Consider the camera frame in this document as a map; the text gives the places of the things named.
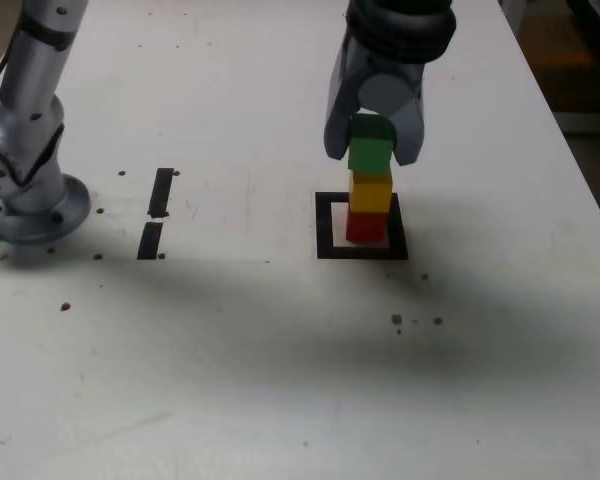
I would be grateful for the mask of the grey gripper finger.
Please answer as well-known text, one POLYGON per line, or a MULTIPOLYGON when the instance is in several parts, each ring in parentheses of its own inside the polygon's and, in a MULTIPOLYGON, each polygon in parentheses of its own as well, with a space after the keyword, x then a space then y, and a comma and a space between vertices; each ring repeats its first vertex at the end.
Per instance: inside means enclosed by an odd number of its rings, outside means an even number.
POLYGON ((358 90, 368 75, 367 50, 346 32, 329 83, 323 135, 329 158, 341 160, 347 151, 351 117, 360 109, 358 90))
POLYGON ((401 68, 400 74, 378 73, 358 91, 364 109, 392 124, 393 152, 400 166, 415 163, 424 142, 423 73, 423 68, 401 68))

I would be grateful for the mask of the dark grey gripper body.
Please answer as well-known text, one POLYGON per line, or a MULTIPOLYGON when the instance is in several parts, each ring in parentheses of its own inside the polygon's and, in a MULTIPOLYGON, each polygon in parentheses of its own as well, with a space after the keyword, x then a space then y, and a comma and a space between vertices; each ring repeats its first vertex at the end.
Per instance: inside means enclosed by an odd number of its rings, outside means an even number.
POLYGON ((376 53, 366 54, 366 63, 374 74, 386 74, 400 78, 408 83, 421 83, 422 64, 400 63, 376 53))

